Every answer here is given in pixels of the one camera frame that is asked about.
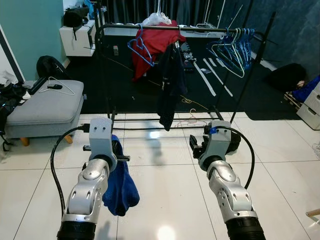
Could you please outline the blue garment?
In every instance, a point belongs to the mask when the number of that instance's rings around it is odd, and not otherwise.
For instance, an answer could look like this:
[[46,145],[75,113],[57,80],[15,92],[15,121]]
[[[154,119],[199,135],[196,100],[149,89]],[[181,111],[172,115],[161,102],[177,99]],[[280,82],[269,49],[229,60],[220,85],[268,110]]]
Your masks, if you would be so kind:
[[140,201],[137,186],[130,176],[128,162],[118,161],[110,172],[107,183],[102,196],[103,205],[112,215],[124,217],[128,209],[137,206]]

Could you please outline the wooden pallet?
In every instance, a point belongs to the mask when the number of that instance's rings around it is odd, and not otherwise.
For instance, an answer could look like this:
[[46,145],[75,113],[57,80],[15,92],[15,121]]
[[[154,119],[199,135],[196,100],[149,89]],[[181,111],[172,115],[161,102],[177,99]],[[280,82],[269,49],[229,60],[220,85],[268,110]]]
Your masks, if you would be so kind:
[[302,105],[304,105],[304,102],[300,102],[293,96],[293,92],[286,92],[284,94],[284,99],[286,102],[288,102],[290,105],[294,106],[296,110],[299,110]]

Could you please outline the black metal device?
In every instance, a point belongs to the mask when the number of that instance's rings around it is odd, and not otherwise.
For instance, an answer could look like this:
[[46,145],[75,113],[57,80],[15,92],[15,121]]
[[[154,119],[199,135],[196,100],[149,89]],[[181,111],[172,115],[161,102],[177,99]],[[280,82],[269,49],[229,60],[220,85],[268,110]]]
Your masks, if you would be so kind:
[[195,58],[188,42],[182,42],[180,44],[180,53],[183,60],[183,68],[186,72],[190,73],[195,70],[194,62]]

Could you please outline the white low bench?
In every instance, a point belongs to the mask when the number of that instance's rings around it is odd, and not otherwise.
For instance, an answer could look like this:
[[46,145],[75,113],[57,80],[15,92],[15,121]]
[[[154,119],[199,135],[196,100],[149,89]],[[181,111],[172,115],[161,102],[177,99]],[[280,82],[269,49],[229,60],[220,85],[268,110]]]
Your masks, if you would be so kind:
[[[187,25],[179,25],[180,34],[186,38],[215,38],[218,39],[226,34],[226,30],[223,29],[221,32],[215,32],[212,30],[196,30],[204,29],[204,27],[190,27]],[[134,28],[118,28],[109,27],[103,30],[105,35],[116,35],[116,36],[129,36],[135,37],[140,28],[138,26]]]

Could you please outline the white cabinet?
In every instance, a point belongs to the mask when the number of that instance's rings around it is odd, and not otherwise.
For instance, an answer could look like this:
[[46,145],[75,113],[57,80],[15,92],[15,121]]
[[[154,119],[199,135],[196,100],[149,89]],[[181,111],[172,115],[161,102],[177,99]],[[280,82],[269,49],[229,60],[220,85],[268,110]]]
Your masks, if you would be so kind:
[[89,20],[85,25],[72,28],[59,28],[64,53],[67,57],[91,57],[95,52],[95,21]]

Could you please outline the white box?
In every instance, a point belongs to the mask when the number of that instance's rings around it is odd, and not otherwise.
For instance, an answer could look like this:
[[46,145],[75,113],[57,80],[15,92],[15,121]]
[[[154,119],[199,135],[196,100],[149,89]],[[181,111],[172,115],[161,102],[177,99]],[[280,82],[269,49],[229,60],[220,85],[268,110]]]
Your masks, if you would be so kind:
[[296,114],[312,130],[320,130],[320,87],[316,86]]

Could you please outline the black strapped bag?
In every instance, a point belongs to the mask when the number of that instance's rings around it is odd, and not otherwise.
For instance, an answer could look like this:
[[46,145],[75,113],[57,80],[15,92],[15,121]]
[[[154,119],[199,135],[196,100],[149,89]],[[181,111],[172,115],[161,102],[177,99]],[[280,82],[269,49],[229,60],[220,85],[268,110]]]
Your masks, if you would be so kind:
[[27,88],[20,84],[0,84],[0,138],[4,141],[2,143],[2,149],[5,152],[7,152],[6,146],[12,145],[12,143],[7,142],[5,139],[7,119],[17,106],[26,102],[28,99],[27,94]]

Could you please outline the dark curtain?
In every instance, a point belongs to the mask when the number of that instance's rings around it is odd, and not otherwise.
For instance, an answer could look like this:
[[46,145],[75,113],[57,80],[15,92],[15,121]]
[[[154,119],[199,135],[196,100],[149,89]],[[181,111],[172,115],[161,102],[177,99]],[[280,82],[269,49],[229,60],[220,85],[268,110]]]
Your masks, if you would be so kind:
[[179,25],[228,23],[245,11],[249,0],[101,0],[108,23],[142,23],[157,11]]

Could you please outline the black metal clothes rack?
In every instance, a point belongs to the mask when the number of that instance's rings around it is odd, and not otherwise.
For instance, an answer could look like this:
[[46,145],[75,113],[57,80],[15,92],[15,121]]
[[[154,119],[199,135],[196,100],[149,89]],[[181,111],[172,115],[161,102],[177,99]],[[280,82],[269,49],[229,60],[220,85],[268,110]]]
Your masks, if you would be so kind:
[[[270,33],[270,30],[272,29],[272,26],[275,22],[275,18],[277,16],[277,11],[272,12],[269,22],[267,24],[265,32],[260,32],[256,31],[254,32],[254,35],[252,39],[257,39],[260,41],[260,47],[258,49],[258,52],[256,53],[256,57],[254,58],[254,65],[259,65],[260,62],[263,59],[263,54],[266,49],[267,41],[268,41],[268,35]],[[94,54],[97,56],[100,56],[98,59],[98,68],[100,69],[100,74],[105,74],[105,68],[103,67],[103,58],[105,55],[103,55],[103,51],[101,50],[102,48],[102,41],[105,29],[108,28],[116,28],[116,29],[149,29],[149,30],[176,30],[176,31],[190,31],[190,32],[208,32],[210,33],[224,33],[226,35],[228,34],[240,34],[240,29],[215,29],[215,28],[207,28],[207,27],[181,27],[180,25],[178,26],[169,26],[169,25],[150,25],[150,26],[141,26],[139,24],[133,24],[133,23],[101,23],[101,25],[96,26],[96,34],[94,36],[94,46],[96,47],[96,50],[94,51]],[[254,67],[252,66],[249,70],[249,73],[246,75],[247,81],[244,83],[244,86],[242,88],[242,91],[240,92],[240,97],[237,99],[237,105],[236,109],[234,110],[233,114],[231,115],[231,118],[229,119],[229,122],[233,123],[234,119],[236,118],[236,114],[238,110],[240,109],[240,106],[242,104],[242,99],[243,96],[245,95],[247,86],[250,83],[250,80],[253,76],[254,73]],[[112,126],[114,124],[114,121],[125,121],[125,119],[115,119],[117,116],[118,112],[115,109],[115,106],[112,106],[110,101],[111,101],[111,93],[110,93],[110,84],[105,80],[104,75],[100,75],[100,81],[102,82],[105,87],[103,89],[105,90],[105,102],[107,106],[107,111],[106,112],[106,117],[108,119],[111,119],[112,121]],[[215,105],[211,106],[211,109],[215,112],[217,117],[209,117],[209,118],[197,118],[198,120],[219,120],[219,121],[224,121],[221,112],[217,109],[217,103],[220,102],[220,99],[215,103]]]

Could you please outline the clear plastic bag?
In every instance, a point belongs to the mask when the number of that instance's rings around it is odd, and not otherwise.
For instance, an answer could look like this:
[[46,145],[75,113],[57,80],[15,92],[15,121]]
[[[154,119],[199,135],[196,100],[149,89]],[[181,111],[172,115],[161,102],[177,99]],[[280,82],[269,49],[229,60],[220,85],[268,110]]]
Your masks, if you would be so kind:
[[3,70],[0,71],[0,89],[10,85],[23,85],[23,80],[18,80],[18,78],[9,71]]

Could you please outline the black carpet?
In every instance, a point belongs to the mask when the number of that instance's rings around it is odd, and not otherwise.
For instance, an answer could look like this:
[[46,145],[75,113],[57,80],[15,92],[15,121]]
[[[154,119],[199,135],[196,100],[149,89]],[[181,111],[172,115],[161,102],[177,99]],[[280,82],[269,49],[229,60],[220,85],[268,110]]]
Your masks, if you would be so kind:
[[[152,69],[146,77],[132,81],[133,63],[127,46],[130,39],[130,36],[117,35],[106,35],[103,38],[102,54],[106,57],[102,58],[104,74],[101,74],[98,66],[100,55],[70,58],[70,64],[66,67],[67,73],[73,80],[84,83],[83,92],[87,98],[82,108],[83,114],[109,112],[105,85],[100,79],[100,75],[103,75],[110,84],[110,104],[117,112],[156,115],[162,80],[156,69]],[[236,110],[237,100],[248,78],[238,78],[217,62],[206,64],[204,58],[210,55],[205,49],[208,39],[188,38],[187,43],[197,59],[197,64],[205,70],[206,81],[198,71],[186,73],[186,98],[190,99],[190,103],[179,102],[176,110],[210,110],[211,106],[217,103],[216,108],[228,119],[231,112]],[[119,47],[119,55],[114,55],[113,46]],[[260,64],[253,67],[254,72],[237,111],[237,117],[248,117],[253,121],[297,121],[299,116],[296,108],[284,99],[282,92],[265,82],[270,69]]]

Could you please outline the black duffel bag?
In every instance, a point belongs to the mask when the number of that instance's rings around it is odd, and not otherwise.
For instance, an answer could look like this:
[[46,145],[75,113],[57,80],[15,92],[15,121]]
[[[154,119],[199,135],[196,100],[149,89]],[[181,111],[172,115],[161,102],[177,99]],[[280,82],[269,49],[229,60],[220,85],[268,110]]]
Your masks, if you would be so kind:
[[298,63],[279,67],[268,73],[263,80],[274,89],[286,93],[301,89],[307,82],[307,71]]

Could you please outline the white plastic bag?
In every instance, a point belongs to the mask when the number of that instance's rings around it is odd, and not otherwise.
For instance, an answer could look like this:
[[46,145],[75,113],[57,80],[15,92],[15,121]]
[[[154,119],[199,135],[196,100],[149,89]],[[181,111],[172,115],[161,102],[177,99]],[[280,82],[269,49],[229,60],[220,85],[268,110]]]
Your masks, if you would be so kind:
[[172,20],[166,16],[166,14],[162,12],[151,13],[149,17],[142,21],[143,26],[156,26],[160,23],[165,25],[171,25]]

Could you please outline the grey cushioned ottoman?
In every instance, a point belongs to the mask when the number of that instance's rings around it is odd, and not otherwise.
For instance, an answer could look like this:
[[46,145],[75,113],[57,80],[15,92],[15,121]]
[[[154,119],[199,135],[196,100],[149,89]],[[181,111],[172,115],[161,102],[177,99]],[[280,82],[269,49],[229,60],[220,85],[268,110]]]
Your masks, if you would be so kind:
[[55,90],[35,93],[23,105],[17,106],[4,124],[10,138],[59,137],[78,126],[83,107],[84,83],[77,80],[62,80],[74,94]]

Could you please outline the small black bag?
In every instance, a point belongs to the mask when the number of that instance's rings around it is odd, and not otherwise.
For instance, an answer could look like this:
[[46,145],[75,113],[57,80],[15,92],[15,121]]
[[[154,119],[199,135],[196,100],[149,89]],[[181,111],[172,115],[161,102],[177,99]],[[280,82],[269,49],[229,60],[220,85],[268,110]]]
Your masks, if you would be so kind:
[[62,25],[78,28],[89,23],[90,9],[87,6],[68,7],[62,16]]

